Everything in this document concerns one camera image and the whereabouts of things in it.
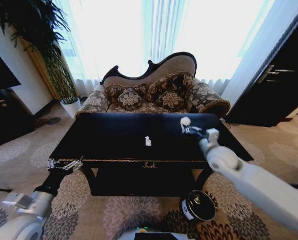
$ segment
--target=sofa backrest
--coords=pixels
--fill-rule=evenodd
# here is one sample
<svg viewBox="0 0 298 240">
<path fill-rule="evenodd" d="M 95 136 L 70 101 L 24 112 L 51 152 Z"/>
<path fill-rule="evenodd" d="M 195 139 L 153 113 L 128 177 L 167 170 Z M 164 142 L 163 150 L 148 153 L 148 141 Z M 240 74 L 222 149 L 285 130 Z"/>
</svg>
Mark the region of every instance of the sofa backrest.
<svg viewBox="0 0 298 240">
<path fill-rule="evenodd" d="M 171 54 L 159 63 L 148 61 L 149 67 L 146 72 L 139 77 L 124 76 L 118 71 L 118 66 L 113 67 L 104 76 L 102 84 L 105 88 L 110 85 L 135 86 L 145 83 L 150 87 L 152 83 L 168 74 L 175 72 L 189 72 L 195 76 L 197 63 L 194 56 L 188 52 L 177 52 Z"/>
</svg>

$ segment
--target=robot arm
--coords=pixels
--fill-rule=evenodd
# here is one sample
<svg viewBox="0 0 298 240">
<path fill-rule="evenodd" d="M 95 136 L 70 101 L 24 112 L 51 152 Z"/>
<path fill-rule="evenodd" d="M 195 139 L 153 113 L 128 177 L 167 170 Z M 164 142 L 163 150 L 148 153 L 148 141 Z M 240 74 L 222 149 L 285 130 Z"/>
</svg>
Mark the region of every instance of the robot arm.
<svg viewBox="0 0 298 240">
<path fill-rule="evenodd" d="M 18 212 L 25 214 L 16 217 L 0 227 L 0 240 L 38 240 L 41 239 L 43 225 L 52 212 L 51 204 L 58 194 L 63 178 L 82 166 L 82 158 L 64 167 L 49 161 L 49 176 L 37 187 L 31 196 L 12 192 L 3 201 L 15 206 Z"/>
<path fill-rule="evenodd" d="M 181 120 L 181 126 L 193 134 L 189 124 Z M 275 221 L 298 231 L 298 190 L 265 169 L 239 159 L 231 149 L 219 146 L 218 137 L 219 131 L 213 128 L 199 141 L 212 170 L 228 178 L 242 195 Z"/>
</svg>

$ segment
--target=wall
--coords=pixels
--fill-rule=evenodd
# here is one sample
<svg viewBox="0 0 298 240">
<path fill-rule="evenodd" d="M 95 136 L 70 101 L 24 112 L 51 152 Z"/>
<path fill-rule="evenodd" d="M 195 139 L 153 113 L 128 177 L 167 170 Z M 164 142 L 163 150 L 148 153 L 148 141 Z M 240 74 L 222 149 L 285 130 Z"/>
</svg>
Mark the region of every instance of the wall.
<svg viewBox="0 0 298 240">
<path fill-rule="evenodd" d="M 221 95 L 222 98 L 231 103 L 231 107 L 251 83 L 253 76 L 297 14 L 298 0 L 275 0 L 236 72 Z"/>
<path fill-rule="evenodd" d="M 12 89 L 31 114 L 37 113 L 53 99 L 34 64 L 23 51 L 21 43 L 18 42 L 15 48 L 14 42 L 10 40 L 10 32 L 6 29 L 6 34 L 3 35 L 1 27 L 0 57 L 21 83 Z"/>
</svg>

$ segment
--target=dark wooden door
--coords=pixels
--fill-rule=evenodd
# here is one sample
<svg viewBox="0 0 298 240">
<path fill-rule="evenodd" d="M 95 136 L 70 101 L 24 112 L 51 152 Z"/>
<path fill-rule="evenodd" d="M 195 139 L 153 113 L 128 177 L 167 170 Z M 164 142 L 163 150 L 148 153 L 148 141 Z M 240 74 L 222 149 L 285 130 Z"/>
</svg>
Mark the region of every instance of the dark wooden door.
<svg viewBox="0 0 298 240">
<path fill-rule="evenodd" d="M 298 26 L 226 120 L 270 127 L 277 125 L 297 107 Z"/>
</svg>

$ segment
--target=black cabinet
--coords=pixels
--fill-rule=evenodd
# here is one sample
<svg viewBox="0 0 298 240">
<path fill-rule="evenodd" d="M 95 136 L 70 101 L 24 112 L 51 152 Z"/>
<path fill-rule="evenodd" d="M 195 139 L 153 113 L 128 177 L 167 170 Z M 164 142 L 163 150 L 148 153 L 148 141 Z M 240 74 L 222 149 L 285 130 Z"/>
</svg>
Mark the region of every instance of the black cabinet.
<svg viewBox="0 0 298 240">
<path fill-rule="evenodd" d="M 298 25 L 225 119 L 229 123 L 270 127 L 297 107 Z"/>
<path fill-rule="evenodd" d="M 20 85 L 0 58 L 0 145 L 34 130 L 28 114 L 10 87 Z"/>
<path fill-rule="evenodd" d="M 34 130 L 33 117 L 9 89 L 0 90 L 0 145 Z"/>
</svg>

